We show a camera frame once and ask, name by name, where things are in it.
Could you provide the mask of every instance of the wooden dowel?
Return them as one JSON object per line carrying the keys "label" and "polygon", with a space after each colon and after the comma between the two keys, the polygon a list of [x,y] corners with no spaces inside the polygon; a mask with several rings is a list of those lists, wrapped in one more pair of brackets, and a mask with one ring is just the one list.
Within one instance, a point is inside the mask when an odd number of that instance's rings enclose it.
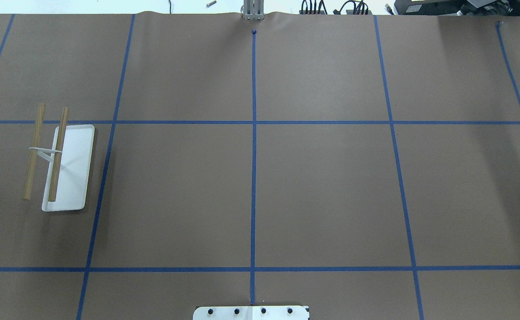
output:
{"label": "wooden dowel", "polygon": [[[67,121],[68,121],[68,108],[65,107],[63,110],[63,116],[60,119],[59,135],[56,138],[55,150],[63,151],[64,135],[67,132]],[[56,201],[56,190],[59,187],[59,173],[60,173],[60,160],[63,157],[61,152],[55,152],[55,160],[52,164],[51,173],[51,187],[48,193],[48,200],[50,202]]]}
{"label": "wooden dowel", "polygon": [[[33,132],[33,140],[31,146],[38,148],[41,139],[41,128],[43,127],[43,118],[45,116],[45,104],[40,103],[37,108],[37,118],[35,119],[35,130]],[[23,190],[23,200],[31,200],[31,191],[33,190],[33,178],[35,176],[35,165],[37,163],[37,150],[29,149],[29,161],[27,161],[27,175],[25,177],[25,187]]]}

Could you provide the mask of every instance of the black cable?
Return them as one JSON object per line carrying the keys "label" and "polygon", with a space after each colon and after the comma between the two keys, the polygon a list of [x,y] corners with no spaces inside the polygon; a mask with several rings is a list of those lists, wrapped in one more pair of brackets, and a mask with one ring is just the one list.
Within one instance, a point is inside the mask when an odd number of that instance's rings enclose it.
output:
{"label": "black cable", "polygon": [[317,14],[319,14],[321,12],[321,6],[323,6],[323,12],[325,12],[325,14],[327,14],[327,8],[325,7],[325,2],[323,2],[323,0],[321,0],[319,2],[319,9],[317,9]]}
{"label": "black cable", "polygon": [[362,14],[362,15],[366,15],[366,14],[368,14],[368,5],[365,4],[364,2],[362,2],[362,0],[361,0],[361,3],[362,3],[362,6],[361,6],[361,14]]}
{"label": "black cable", "polygon": [[388,4],[384,5],[384,9],[386,10],[386,12],[388,12],[389,14],[394,16],[394,12],[392,11],[392,8],[390,8],[390,6]]}
{"label": "black cable", "polygon": [[357,1],[355,0],[347,0],[343,6],[341,6],[341,8],[339,10],[333,10],[333,13],[334,14],[341,14],[341,11],[343,11],[343,8],[345,7],[346,4],[348,4],[349,2],[352,2],[353,3],[353,11],[356,9],[357,7]]}
{"label": "black cable", "polygon": [[353,10],[353,14],[361,14],[361,6],[363,5],[363,2],[359,2],[359,5]]}

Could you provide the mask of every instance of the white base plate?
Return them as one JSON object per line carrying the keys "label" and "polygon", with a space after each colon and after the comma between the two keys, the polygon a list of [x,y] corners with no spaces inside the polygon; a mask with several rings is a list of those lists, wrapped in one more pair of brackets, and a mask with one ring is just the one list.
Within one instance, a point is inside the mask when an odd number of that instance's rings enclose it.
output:
{"label": "white base plate", "polygon": [[[58,135],[59,127],[55,129],[55,137],[52,142],[53,149],[56,146]],[[48,201],[48,193],[51,187],[51,162],[48,166],[47,183],[43,194],[43,211],[67,211],[84,208],[93,144],[93,125],[67,126],[67,132],[64,135],[63,156],[60,162],[56,201]]]}
{"label": "white base plate", "polygon": [[309,307],[199,307],[193,312],[193,320],[309,320]]}

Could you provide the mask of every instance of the white tray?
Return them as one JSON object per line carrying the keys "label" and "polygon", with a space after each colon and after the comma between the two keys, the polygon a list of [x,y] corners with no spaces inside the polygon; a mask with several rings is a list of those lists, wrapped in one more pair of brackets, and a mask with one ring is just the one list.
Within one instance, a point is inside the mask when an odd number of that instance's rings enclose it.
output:
{"label": "white tray", "polygon": [[[56,146],[59,127],[55,129],[52,148]],[[67,126],[64,135],[63,155],[60,162],[59,186],[56,201],[48,201],[52,162],[49,163],[47,183],[43,194],[43,211],[80,210],[86,203],[90,160],[94,144],[93,125]]]}

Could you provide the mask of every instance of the white floor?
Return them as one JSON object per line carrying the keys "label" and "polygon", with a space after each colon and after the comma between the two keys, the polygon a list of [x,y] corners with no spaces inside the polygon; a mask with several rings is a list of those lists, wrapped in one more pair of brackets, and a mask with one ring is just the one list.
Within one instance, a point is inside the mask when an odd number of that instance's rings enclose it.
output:
{"label": "white floor", "polygon": [[[176,14],[206,14],[240,12],[242,0],[217,0],[210,8],[206,4],[212,0],[171,0],[172,12]],[[326,0],[329,14],[339,9],[344,0]],[[384,4],[394,8],[394,0],[367,0],[373,14],[388,14]],[[298,13],[301,0],[265,0],[264,12]],[[18,14],[101,14],[139,13],[153,11],[168,13],[167,0],[0,0],[0,13]]]}

